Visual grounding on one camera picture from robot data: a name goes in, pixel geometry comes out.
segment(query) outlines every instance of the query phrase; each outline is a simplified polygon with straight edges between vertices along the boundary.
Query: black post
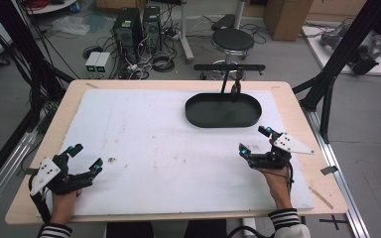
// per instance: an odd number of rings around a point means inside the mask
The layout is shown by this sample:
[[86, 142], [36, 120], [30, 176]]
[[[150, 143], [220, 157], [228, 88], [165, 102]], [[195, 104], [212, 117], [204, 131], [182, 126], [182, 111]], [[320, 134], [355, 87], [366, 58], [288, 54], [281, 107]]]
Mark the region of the black post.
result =
[[333, 85], [350, 57], [357, 51], [379, 19], [381, 19], [381, 0], [366, 1], [323, 70], [316, 77], [293, 88], [294, 93], [311, 88], [308, 95], [300, 101], [301, 106], [309, 111], [316, 111], [318, 103], [324, 97], [320, 134], [327, 143], [329, 143], [327, 128]]

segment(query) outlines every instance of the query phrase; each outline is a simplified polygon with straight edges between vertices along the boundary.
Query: computer tower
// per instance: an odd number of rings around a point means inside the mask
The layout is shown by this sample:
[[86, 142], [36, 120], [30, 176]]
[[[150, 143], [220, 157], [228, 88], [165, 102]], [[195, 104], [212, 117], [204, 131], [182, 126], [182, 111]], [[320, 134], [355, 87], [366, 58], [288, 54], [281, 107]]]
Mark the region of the computer tower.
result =
[[144, 8], [142, 25], [147, 52], [152, 54], [160, 52], [162, 50], [160, 7], [148, 6]]
[[143, 41], [142, 25], [138, 8], [121, 8], [113, 25], [116, 45], [122, 56], [131, 63], [140, 61], [138, 47]]

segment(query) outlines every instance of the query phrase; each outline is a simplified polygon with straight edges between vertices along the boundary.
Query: table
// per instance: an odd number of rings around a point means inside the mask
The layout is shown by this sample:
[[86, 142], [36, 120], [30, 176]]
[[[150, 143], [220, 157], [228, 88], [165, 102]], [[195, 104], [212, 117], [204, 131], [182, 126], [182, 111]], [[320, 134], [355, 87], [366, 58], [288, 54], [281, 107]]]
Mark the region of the table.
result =
[[[90, 88], [110, 89], [175, 89], [175, 90], [213, 90], [219, 91], [219, 81], [193, 80], [147, 80], [147, 81], [111, 81], [111, 80], [76, 80], [66, 92], [61, 106], [39, 148], [31, 168], [37, 168], [45, 156], [58, 154], [63, 144], [64, 135], [75, 115], [82, 94]], [[315, 208], [301, 210], [301, 215], [345, 213], [345, 200], [332, 175], [324, 176], [320, 170], [327, 167], [315, 136], [306, 120], [292, 88], [286, 82], [243, 81], [244, 90], [269, 90], [274, 96], [278, 110], [287, 132], [296, 138], [303, 138], [303, 143], [316, 151], [311, 155], [298, 154], [298, 160], [305, 180], [309, 186]], [[42, 223], [37, 217], [36, 207], [29, 197], [28, 177], [25, 177], [13, 203], [6, 215], [9, 224]], [[154, 214], [154, 215], [118, 215], [118, 216], [78, 216], [72, 222], [122, 221], [122, 220], [170, 220], [196, 218], [238, 218], [265, 216], [267, 212], [243, 211], [220, 213]]]

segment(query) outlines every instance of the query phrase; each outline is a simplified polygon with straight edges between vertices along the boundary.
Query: round stool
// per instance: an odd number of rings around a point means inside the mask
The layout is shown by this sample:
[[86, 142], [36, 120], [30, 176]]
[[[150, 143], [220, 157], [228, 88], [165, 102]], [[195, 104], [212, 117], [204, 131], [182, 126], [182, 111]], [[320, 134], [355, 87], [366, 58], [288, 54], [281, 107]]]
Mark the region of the round stool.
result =
[[250, 54], [250, 51], [253, 49], [255, 41], [249, 34], [241, 30], [234, 28], [226, 28], [219, 29], [215, 31], [214, 34], [212, 34], [211, 44], [215, 49], [225, 53], [225, 59], [218, 60], [215, 63], [237, 64], [237, 62], [231, 61], [231, 57], [246, 57]]

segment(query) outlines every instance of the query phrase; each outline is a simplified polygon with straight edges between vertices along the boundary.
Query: oval black tray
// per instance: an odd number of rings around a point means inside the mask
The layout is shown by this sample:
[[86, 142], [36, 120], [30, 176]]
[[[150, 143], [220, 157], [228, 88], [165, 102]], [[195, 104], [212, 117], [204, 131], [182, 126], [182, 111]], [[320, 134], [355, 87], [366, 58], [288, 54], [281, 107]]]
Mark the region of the oval black tray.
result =
[[188, 120], [202, 128], [249, 127], [258, 122], [262, 107], [254, 97], [240, 93], [231, 101], [231, 93], [200, 93], [185, 106]]

